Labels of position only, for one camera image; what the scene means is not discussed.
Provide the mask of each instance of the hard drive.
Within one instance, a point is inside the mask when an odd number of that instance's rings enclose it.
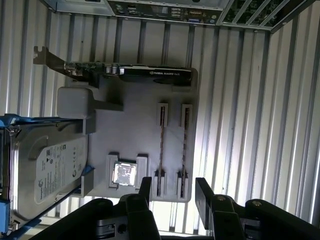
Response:
[[[60,119],[0,128],[1,232],[21,228],[81,184],[88,155],[82,127],[82,120]]]

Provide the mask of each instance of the sticker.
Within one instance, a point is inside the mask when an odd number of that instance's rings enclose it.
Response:
[[[34,199],[42,203],[51,194],[78,179],[87,160],[86,138],[45,147],[36,160]]]

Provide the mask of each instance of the corrugated metal wall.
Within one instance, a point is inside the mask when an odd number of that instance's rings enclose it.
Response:
[[[33,65],[34,46],[48,46],[71,61],[196,68],[200,99],[193,176],[204,176],[215,193],[228,194],[241,205],[262,198],[315,223],[319,19],[316,2],[269,36],[253,30],[53,14],[36,0],[2,0],[0,115],[56,115],[57,90],[66,80]],[[64,212],[61,217],[83,202],[69,199],[58,210]],[[162,231],[205,234],[193,200],[154,202],[152,208]]]

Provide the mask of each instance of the rear ports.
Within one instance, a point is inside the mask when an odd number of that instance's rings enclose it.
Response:
[[[130,16],[138,16],[136,5],[129,4],[126,8]]]
[[[136,6],[133,5],[133,4],[129,4],[128,7],[127,7],[128,10],[136,10]]]
[[[189,18],[188,19],[189,23],[194,23],[194,24],[199,24],[200,23],[200,19],[197,18]]]
[[[202,11],[191,10],[189,11],[189,16],[200,17],[202,16]]]

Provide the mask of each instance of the gray plastic shroud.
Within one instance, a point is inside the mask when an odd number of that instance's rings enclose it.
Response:
[[[188,202],[191,199],[199,97],[197,71],[193,70],[192,75],[191,87],[123,82],[118,78],[109,78],[100,81],[99,89],[91,88],[95,100],[123,104],[123,111],[96,110],[96,132],[89,136],[88,163],[95,168],[94,189],[89,196],[120,198],[126,194],[138,193],[138,185],[115,187],[110,182],[113,173],[110,170],[110,154],[116,153],[120,160],[129,161],[136,161],[141,155],[147,156],[145,175],[151,176],[154,181],[160,161],[161,127],[157,123],[158,103],[167,103],[168,119],[164,128],[162,162],[165,171],[164,193],[157,197],[157,191],[153,189],[151,200]],[[186,146],[187,189],[185,197],[181,198],[178,194],[180,190],[177,189],[177,173],[182,169],[183,104],[192,105],[192,121],[189,124]]]

